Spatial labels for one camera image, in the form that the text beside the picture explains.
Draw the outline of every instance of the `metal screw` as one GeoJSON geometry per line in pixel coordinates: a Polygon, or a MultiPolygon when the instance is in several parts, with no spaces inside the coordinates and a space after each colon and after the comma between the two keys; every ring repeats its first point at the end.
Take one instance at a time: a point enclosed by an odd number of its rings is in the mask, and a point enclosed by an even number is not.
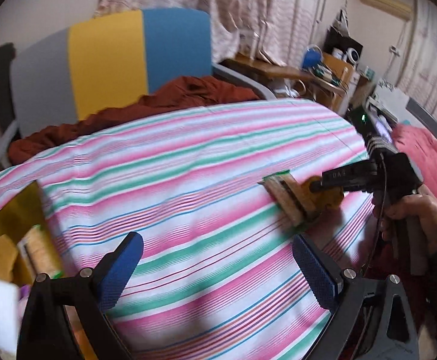
{"type": "Polygon", "coordinates": [[[388,279],[393,283],[393,284],[398,284],[400,283],[400,278],[396,275],[396,274],[391,274],[388,279]]]}
{"type": "Polygon", "coordinates": [[[355,273],[353,269],[347,268],[345,271],[343,271],[343,275],[348,279],[355,279],[357,273],[355,273]]]}
{"type": "Polygon", "coordinates": [[[92,268],[83,268],[80,271],[80,276],[83,278],[89,278],[90,276],[92,276],[92,268]]]}
{"type": "Polygon", "coordinates": [[[37,277],[35,278],[35,281],[41,283],[42,281],[45,281],[46,278],[47,278],[47,274],[38,274],[37,277]]]}

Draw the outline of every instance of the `air conditioner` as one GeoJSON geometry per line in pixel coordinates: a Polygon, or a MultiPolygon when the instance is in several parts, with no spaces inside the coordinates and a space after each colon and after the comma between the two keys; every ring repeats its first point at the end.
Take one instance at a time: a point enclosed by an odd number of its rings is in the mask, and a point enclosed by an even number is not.
{"type": "Polygon", "coordinates": [[[360,0],[365,5],[380,9],[405,21],[412,19],[412,7],[399,0],[360,0]]]}

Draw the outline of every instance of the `wooden desk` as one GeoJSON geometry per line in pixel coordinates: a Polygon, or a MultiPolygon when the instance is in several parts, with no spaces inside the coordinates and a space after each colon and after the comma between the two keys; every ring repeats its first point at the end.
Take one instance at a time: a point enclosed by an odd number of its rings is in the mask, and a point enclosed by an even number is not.
{"type": "Polygon", "coordinates": [[[237,54],[235,58],[226,59],[222,62],[222,65],[238,71],[265,86],[275,79],[302,81],[304,86],[309,88],[313,88],[314,85],[317,85],[331,94],[332,103],[336,96],[344,97],[347,93],[343,88],[336,87],[308,71],[296,69],[291,66],[276,66],[260,60],[251,60],[242,54],[237,54]]]}

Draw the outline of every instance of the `human hand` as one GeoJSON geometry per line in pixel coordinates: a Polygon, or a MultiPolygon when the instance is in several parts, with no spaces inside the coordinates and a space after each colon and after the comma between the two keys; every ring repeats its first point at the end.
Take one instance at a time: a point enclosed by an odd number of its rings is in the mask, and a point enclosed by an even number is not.
{"type": "MultiPolygon", "coordinates": [[[[381,231],[382,238],[385,241],[392,240],[393,227],[392,221],[404,219],[407,216],[418,216],[422,230],[427,237],[427,248],[429,255],[437,252],[437,198],[427,188],[422,185],[418,195],[404,196],[396,204],[384,210],[382,218],[381,231]]],[[[378,199],[372,199],[375,205],[373,214],[378,218],[380,214],[380,203],[378,199]]]]}

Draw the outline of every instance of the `blue gripper pad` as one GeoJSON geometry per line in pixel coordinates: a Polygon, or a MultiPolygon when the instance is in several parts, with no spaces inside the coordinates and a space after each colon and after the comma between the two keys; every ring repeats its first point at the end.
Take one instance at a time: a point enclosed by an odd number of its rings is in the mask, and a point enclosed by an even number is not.
{"type": "Polygon", "coordinates": [[[294,237],[292,254],[320,307],[332,312],[335,311],[338,305],[338,295],[343,286],[339,266],[330,256],[321,252],[308,239],[307,235],[296,235],[294,237]],[[321,259],[327,260],[328,268],[330,264],[334,264],[330,268],[334,271],[335,275],[325,268],[321,259]]]}
{"type": "Polygon", "coordinates": [[[97,303],[104,312],[115,306],[143,254],[143,238],[131,232],[114,252],[106,254],[94,270],[97,303]]]}

